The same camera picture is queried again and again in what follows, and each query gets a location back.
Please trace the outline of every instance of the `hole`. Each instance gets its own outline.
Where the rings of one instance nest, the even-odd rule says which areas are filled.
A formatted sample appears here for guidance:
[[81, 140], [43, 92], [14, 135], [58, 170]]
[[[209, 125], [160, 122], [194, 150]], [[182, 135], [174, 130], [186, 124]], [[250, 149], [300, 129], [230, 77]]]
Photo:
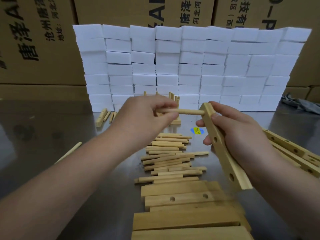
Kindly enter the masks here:
[[229, 179], [230, 179], [232, 182], [234, 182], [234, 181], [235, 181], [235, 178], [234, 178], [234, 176], [233, 176], [233, 174], [232, 174], [232, 173], [230, 173], [230, 174], [229, 174]]

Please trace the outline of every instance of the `round blue and yellow sticker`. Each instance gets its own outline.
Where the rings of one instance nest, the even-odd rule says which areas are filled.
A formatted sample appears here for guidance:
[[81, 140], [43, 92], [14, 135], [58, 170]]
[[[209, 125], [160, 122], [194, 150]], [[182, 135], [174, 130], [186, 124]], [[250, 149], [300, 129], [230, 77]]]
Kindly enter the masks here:
[[191, 128], [190, 131], [196, 135], [201, 135], [205, 132], [204, 129], [199, 128], [199, 127]]

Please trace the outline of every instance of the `stainless steel tabletop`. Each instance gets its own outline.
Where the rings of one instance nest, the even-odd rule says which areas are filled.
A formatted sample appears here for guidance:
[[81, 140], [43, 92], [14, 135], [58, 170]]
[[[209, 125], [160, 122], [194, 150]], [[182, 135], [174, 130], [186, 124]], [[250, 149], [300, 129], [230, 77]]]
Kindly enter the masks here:
[[[259, 124], [304, 148], [320, 154], [320, 116], [279, 105], [274, 112], [248, 112]], [[0, 101], [0, 198], [53, 165], [76, 143], [89, 141], [109, 127], [107, 121], [95, 128], [99, 113], [90, 111], [83, 102]], [[194, 135], [199, 116], [181, 115], [182, 124], [172, 125], [165, 132], [192, 135], [186, 151], [210, 151], [202, 144], [207, 135]], [[134, 178], [147, 175], [140, 157], [141, 150], [123, 161], [101, 183], [98, 190], [78, 210], [58, 239], [130, 239], [133, 215], [143, 212], [140, 185]], [[202, 180], [218, 181], [228, 190], [227, 180], [217, 157], [210, 152], [192, 161], [206, 166]], [[256, 190], [237, 194], [259, 239], [296, 239], [295, 234]]]

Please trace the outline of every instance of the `metal table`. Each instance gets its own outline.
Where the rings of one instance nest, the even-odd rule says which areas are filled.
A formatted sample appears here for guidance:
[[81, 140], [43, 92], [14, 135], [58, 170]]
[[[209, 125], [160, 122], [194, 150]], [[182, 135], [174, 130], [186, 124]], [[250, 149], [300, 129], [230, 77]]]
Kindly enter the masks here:
[[[88, 102], [0, 102], [0, 198], [53, 165], [77, 142], [85, 143], [109, 127], [96, 128], [99, 113], [92, 113]], [[320, 154], [320, 116], [279, 105], [274, 112], [248, 112], [259, 124], [304, 148]], [[194, 135], [199, 116], [180, 115], [182, 124], [165, 132], [192, 135], [186, 151], [210, 151], [202, 144], [207, 135]], [[142, 167], [141, 150], [123, 161], [101, 183], [98, 190], [79, 209], [58, 239], [130, 239], [133, 215], [143, 212], [140, 185], [134, 178], [147, 175]], [[210, 153], [192, 161], [206, 166], [201, 179], [219, 181], [228, 190], [227, 180], [217, 157]], [[255, 240], [296, 239], [274, 210], [256, 190], [238, 193]]]

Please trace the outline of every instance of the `brown cardboard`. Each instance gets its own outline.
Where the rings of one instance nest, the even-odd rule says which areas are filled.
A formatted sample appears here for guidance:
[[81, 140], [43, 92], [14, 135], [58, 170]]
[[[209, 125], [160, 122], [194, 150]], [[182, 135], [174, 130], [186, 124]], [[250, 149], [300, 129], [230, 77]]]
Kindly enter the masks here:
[[86, 84], [74, 23], [70, 0], [0, 0], [0, 84]]
[[[233, 7], [236, 5], [235, 10], [230, 11], [231, 5]], [[216, 0], [212, 24], [224, 28], [236, 26], [259, 29], [312, 28], [312, 33], [291, 72], [288, 86], [320, 85], [319, 5], [320, 0], [238, 0], [237, 2]]]
[[310, 88], [293, 88], [287, 87], [283, 92], [283, 95], [287, 95], [289, 92], [294, 99], [306, 99]]
[[[74, 3], [79, 24], [109, 24], [124, 27], [130, 25], [205, 27], [211, 24], [214, 7], [214, 0], [74, 0]], [[189, 23], [181, 22], [183, 14], [189, 15]]]
[[88, 101], [86, 86], [0, 85], [0, 99], [33, 101]]
[[320, 87], [311, 88], [306, 99], [310, 102], [320, 103]]

